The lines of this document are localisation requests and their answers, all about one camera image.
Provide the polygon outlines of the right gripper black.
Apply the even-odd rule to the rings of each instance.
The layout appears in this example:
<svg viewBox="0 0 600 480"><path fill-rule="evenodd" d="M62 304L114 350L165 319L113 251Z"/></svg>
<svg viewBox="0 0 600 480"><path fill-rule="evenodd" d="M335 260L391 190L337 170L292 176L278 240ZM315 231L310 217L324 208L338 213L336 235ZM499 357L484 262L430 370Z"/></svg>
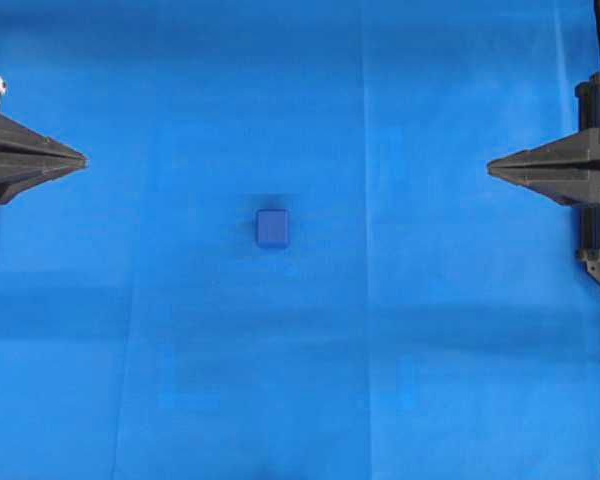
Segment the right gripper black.
<svg viewBox="0 0 600 480"><path fill-rule="evenodd" d="M488 163L491 176L585 210L583 256L600 262L600 73L578 85L578 133ZM579 165L579 169L549 169Z"/></svg>

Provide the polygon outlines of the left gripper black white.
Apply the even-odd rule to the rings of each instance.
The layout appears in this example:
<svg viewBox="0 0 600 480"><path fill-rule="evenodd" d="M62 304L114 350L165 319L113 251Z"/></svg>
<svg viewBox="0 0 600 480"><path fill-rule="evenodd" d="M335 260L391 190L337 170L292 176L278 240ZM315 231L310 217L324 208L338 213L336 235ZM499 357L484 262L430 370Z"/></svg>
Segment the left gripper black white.
<svg viewBox="0 0 600 480"><path fill-rule="evenodd" d="M0 77L0 103L5 93L6 82ZM8 204L24 191L87 167L87 158L82 153L51 137L30 130L2 114L0 152L43 155L64 160L44 165L0 163L0 206Z"/></svg>

